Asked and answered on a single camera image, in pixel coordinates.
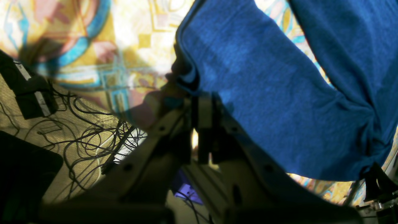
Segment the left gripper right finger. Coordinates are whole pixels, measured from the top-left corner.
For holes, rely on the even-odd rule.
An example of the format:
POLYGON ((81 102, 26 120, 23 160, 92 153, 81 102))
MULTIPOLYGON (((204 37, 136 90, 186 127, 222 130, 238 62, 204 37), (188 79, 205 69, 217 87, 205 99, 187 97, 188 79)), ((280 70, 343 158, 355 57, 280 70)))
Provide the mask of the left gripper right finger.
POLYGON ((243 130, 217 93, 197 97, 198 163, 219 166, 228 206, 224 224, 362 224, 351 207, 301 187, 243 130))

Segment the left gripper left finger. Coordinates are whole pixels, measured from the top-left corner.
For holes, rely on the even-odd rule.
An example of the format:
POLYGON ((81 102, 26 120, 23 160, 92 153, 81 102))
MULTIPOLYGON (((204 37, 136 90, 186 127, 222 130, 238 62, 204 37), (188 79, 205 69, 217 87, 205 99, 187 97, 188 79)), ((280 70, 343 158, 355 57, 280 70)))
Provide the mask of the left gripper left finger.
POLYGON ((169 112, 138 148, 91 189, 42 206, 39 223, 175 224, 175 214, 165 202, 177 172, 199 166, 192 157, 198 101, 198 97, 185 99, 169 112))

